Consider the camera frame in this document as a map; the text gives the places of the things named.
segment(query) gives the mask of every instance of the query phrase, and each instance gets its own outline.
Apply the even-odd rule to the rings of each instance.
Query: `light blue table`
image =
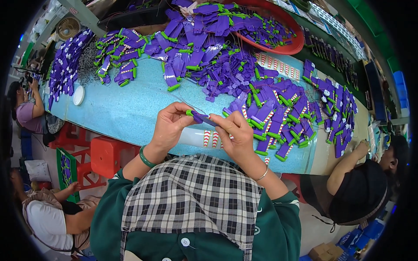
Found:
[[[284,63],[295,67],[303,74],[303,63],[291,56],[272,55]],[[305,89],[310,88],[301,80],[299,85]],[[85,97],[81,105],[75,106],[73,98],[61,95],[59,102],[54,102],[51,113],[63,120],[72,122],[83,128],[103,135],[113,137],[136,145],[145,145],[150,142],[158,111],[175,101],[184,101],[194,108],[199,108],[206,114],[221,114],[224,107],[228,107],[235,98],[226,94],[219,95],[214,103],[205,100],[202,87],[183,80],[181,87],[168,93],[164,81],[161,62],[154,59],[142,58],[138,60],[137,78],[124,87],[115,82],[102,85],[94,81],[85,87]],[[48,95],[45,94],[44,104],[48,108]],[[204,123],[191,126],[195,129],[214,129]],[[314,161],[316,137],[308,147],[299,149],[293,147],[285,162],[274,157],[276,150],[268,150],[270,157],[269,167],[274,172],[309,173]],[[224,150],[207,149],[190,145],[178,144],[171,151],[175,155],[191,155],[204,153],[222,159],[231,160]]]

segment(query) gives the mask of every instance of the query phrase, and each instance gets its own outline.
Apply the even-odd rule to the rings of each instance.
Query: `fan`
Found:
[[[58,37],[63,41],[76,36],[80,30],[80,22],[74,17],[67,17],[62,19],[56,26],[56,33]]]

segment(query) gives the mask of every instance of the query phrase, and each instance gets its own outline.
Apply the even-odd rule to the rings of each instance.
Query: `white shirt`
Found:
[[[53,205],[38,200],[31,201],[26,207],[28,223],[37,238],[47,246],[71,250],[73,236],[67,234],[64,212]],[[60,252],[71,255],[71,252]]]

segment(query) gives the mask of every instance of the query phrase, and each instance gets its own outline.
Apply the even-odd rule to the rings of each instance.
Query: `chair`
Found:
[[[77,131],[77,126],[70,122],[65,122],[55,140],[49,143],[49,147],[52,149],[59,147],[70,151],[74,151],[74,146],[90,147],[90,142],[86,141],[86,129],[81,127],[79,129],[78,135],[72,134],[72,132]]]
[[[305,199],[302,197],[302,193],[300,190],[301,187],[301,175],[299,174],[290,174],[290,173],[282,173],[282,179],[290,180],[291,182],[296,184],[296,188],[292,190],[292,193],[298,198],[300,203],[307,204]]]
[[[96,188],[100,186],[105,186],[106,182],[102,182],[102,177],[96,182],[93,182],[89,177],[88,174],[92,173],[92,165],[91,162],[86,162],[86,155],[90,156],[90,149],[81,150],[78,152],[71,153],[73,157],[81,156],[81,160],[77,160],[77,181],[81,185],[80,190],[86,190],[89,188]],[[84,179],[86,179],[90,185],[84,186]]]
[[[135,156],[139,153],[139,146],[135,146],[117,139],[100,136],[91,142],[92,170],[109,179],[113,178],[120,166],[120,152],[122,150],[135,150]]]

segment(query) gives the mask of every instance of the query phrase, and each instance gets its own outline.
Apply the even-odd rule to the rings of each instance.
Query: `woman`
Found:
[[[298,260],[299,202],[254,153],[241,114],[211,114],[236,164],[200,154],[162,163],[194,123],[189,109],[161,110],[151,142],[109,180],[91,228],[97,260]]]
[[[38,81],[32,79],[32,83],[29,82],[28,84],[35,98],[35,103],[28,101],[28,93],[23,89],[21,82],[14,81],[10,84],[7,98],[10,100],[13,120],[30,132],[38,134],[57,133],[65,121],[50,113],[45,113],[38,90]]]
[[[366,160],[366,141],[345,156],[330,176],[301,176],[301,194],[322,216],[339,225],[365,227],[374,220],[388,200],[399,191],[408,160],[408,143],[403,136],[392,137],[379,163]]]
[[[70,195],[80,191],[78,182],[57,193],[47,189],[25,192],[19,171],[13,169],[10,179],[16,205],[23,211],[26,225],[39,241],[66,255],[89,247],[89,228],[99,198],[87,196],[77,204],[67,201]]]

